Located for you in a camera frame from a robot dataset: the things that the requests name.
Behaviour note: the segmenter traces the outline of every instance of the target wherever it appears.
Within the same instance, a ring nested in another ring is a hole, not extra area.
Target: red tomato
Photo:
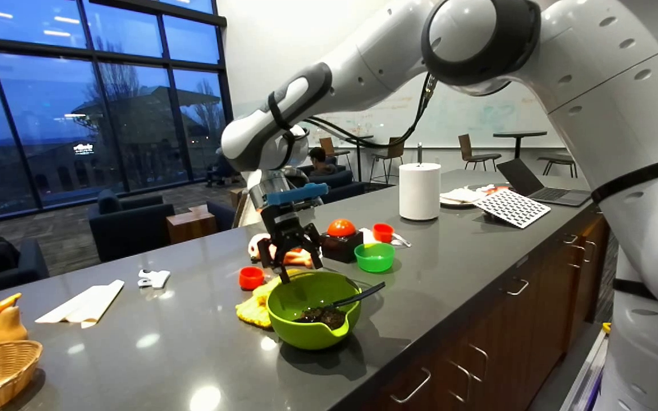
[[[329,237],[349,237],[356,232],[356,227],[349,219],[334,219],[326,232]]]

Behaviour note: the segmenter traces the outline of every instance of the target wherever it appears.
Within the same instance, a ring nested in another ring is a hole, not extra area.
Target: wooden cabinet
[[[341,408],[525,411],[590,313],[605,240],[601,218],[555,232],[475,296],[461,324],[440,323]]]

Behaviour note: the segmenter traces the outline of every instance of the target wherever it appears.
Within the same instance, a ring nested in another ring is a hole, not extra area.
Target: wall
[[[217,0],[217,5],[218,14],[229,18],[225,66],[233,110],[234,117],[242,117],[390,0]],[[325,119],[386,142],[410,126],[421,84],[423,75],[365,111],[325,114]],[[471,132],[475,146],[509,148],[509,139],[490,136],[495,130],[547,130],[547,136],[525,142],[525,148],[561,146],[541,104],[522,84],[511,84],[490,98],[463,97],[438,84],[410,143],[456,148],[456,134]]]

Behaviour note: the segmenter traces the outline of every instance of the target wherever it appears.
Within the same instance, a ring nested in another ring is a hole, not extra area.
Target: red object
[[[354,232],[356,227],[349,219],[334,219],[326,231],[329,237],[352,237]]]
[[[393,241],[394,229],[390,223],[375,223],[372,232],[377,241]]]
[[[262,273],[261,268],[247,265],[247,268],[240,269],[240,288],[242,291],[253,291],[253,288],[257,288],[262,283],[265,283],[265,273]]]

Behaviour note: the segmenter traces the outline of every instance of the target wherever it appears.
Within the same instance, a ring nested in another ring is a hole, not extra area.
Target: white paper towel roll
[[[400,218],[437,219],[440,212],[440,164],[410,162],[400,167]]]

